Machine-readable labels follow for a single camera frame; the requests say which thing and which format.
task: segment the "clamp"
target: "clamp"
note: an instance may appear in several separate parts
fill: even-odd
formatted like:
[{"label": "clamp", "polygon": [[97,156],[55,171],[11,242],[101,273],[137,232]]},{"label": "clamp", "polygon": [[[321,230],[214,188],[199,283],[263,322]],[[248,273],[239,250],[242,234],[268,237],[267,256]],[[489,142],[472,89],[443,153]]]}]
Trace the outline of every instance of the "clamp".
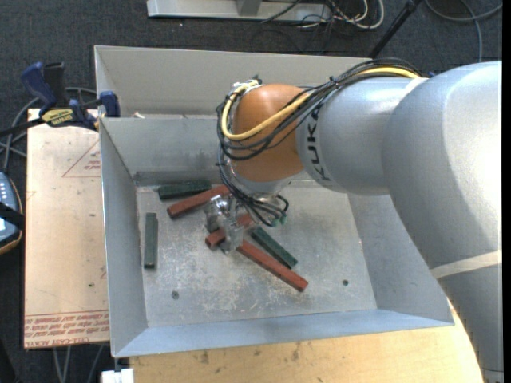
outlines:
[{"label": "clamp", "polygon": [[96,105],[99,105],[98,118],[91,115],[78,100],[69,98],[65,88],[64,63],[62,62],[44,67],[41,62],[36,62],[23,71],[21,80],[28,93],[42,101],[38,118],[2,131],[0,137],[39,124],[47,124],[52,128],[78,126],[97,131],[99,117],[121,115],[117,96],[112,91],[104,91],[99,95],[96,101]]}]

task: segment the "blue clamp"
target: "blue clamp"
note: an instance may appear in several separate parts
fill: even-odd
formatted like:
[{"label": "blue clamp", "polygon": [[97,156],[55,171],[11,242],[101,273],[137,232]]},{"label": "blue clamp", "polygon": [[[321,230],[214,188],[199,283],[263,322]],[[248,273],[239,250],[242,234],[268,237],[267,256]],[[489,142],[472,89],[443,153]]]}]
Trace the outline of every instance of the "blue clamp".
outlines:
[{"label": "blue clamp", "polygon": [[[42,123],[47,123],[53,128],[80,126],[93,131],[98,130],[98,119],[79,101],[67,97],[63,63],[43,68],[41,62],[36,62],[23,71],[21,80],[26,90],[43,103],[39,110],[39,119]],[[112,91],[101,93],[98,104],[99,117],[121,115],[117,96]]]}]

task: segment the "white stripe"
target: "white stripe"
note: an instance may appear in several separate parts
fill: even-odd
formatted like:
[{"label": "white stripe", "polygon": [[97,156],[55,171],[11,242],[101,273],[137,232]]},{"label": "white stripe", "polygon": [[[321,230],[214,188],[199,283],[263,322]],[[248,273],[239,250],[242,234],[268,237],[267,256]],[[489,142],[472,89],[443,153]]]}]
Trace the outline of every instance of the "white stripe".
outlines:
[{"label": "white stripe", "polygon": [[487,254],[476,255],[469,259],[461,259],[454,263],[441,265],[431,270],[431,274],[436,278],[444,278],[449,275],[459,274],[479,268],[491,267],[492,265],[502,263],[502,250],[496,250]]}]

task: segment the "yellow cable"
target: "yellow cable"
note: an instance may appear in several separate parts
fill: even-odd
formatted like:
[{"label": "yellow cable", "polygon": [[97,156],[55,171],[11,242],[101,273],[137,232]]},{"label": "yellow cable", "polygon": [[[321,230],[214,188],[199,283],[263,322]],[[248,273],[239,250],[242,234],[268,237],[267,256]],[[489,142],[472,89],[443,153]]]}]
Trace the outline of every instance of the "yellow cable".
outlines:
[{"label": "yellow cable", "polygon": [[[419,78],[420,76],[416,73],[412,73],[411,71],[408,71],[406,69],[401,69],[398,67],[392,67],[392,66],[379,66],[373,69],[366,69],[365,71],[362,71],[360,73],[357,73],[355,75],[362,75],[367,73],[393,73],[396,75],[399,75],[401,77],[407,77],[407,78]],[[251,136],[254,136],[256,133],[261,132],[265,128],[267,128],[270,124],[275,122],[278,119],[285,118],[286,116],[292,114],[304,101],[307,100],[307,98],[311,95],[309,93],[303,93],[303,96],[296,99],[292,104],[288,105],[285,108],[282,108],[278,113],[276,113],[273,116],[270,116],[268,119],[264,120],[254,128],[243,132],[243,133],[230,133],[227,128],[227,122],[228,122],[228,115],[231,111],[232,104],[236,98],[236,95],[246,91],[249,87],[258,85],[257,81],[249,81],[245,84],[240,85],[237,87],[233,93],[231,94],[230,101],[228,101],[224,109],[222,111],[222,133],[225,137],[227,137],[229,140],[245,140]]]},{"label": "yellow cable", "polygon": [[224,134],[225,137],[227,137],[230,140],[244,140],[244,139],[247,139],[247,138],[249,138],[251,136],[254,136],[256,133],[261,132],[262,130],[267,128],[270,124],[275,122],[276,120],[282,119],[282,118],[285,118],[288,115],[291,115],[303,102],[305,102],[305,100],[309,96],[310,96],[309,93],[303,93],[303,95],[301,97],[296,99],[292,104],[288,105],[287,107],[282,108],[275,115],[270,116],[268,119],[264,120],[263,122],[261,122],[260,124],[255,126],[254,128],[252,128],[252,129],[250,129],[250,130],[248,130],[246,132],[239,133],[239,134],[230,133],[228,131],[228,129],[227,129],[227,119],[228,119],[228,114],[229,114],[230,106],[226,105],[224,107],[224,112],[223,112],[223,117],[222,117],[222,133]]},{"label": "yellow cable", "polygon": [[420,75],[417,75],[416,73],[412,73],[411,71],[408,71],[406,69],[401,69],[397,67],[378,67],[373,69],[366,69],[365,71],[362,71],[358,73],[358,75],[362,75],[364,73],[395,73],[396,75],[400,75],[402,77],[407,78],[419,78]]}]

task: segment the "gray carpet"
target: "gray carpet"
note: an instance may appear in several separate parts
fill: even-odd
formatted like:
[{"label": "gray carpet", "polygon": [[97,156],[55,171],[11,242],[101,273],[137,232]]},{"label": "gray carpet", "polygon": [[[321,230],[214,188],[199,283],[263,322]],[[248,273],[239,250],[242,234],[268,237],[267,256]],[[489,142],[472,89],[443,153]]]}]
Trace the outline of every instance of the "gray carpet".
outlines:
[{"label": "gray carpet", "polygon": [[[18,110],[31,99],[19,77],[36,61],[63,61],[68,85],[94,89],[95,45],[367,57],[407,0],[383,0],[384,23],[370,31],[340,23],[331,30],[323,26],[304,31],[279,22],[148,19],[146,1],[0,0],[0,130],[10,126]],[[480,14],[502,0],[464,1]],[[458,0],[430,2],[450,16],[469,14]],[[482,60],[501,59],[502,12],[481,21],[480,26]],[[478,50],[473,22],[450,22],[421,4],[380,57],[400,57],[422,71],[437,73],[477,62]],[[21,141],[16,147],[24,150],[26,143]],[[26,161],[12,155],[9,174],[24,194]],[[22,381],[57,381],[51,351],[22,348],[23,254],[24,246],[20,245],[0,256],[0,341]],[[86,381],[96,353],[95,345],[74,347],[67,381]],[[113,360],[104,350],[97,370],[112,367]]]}]

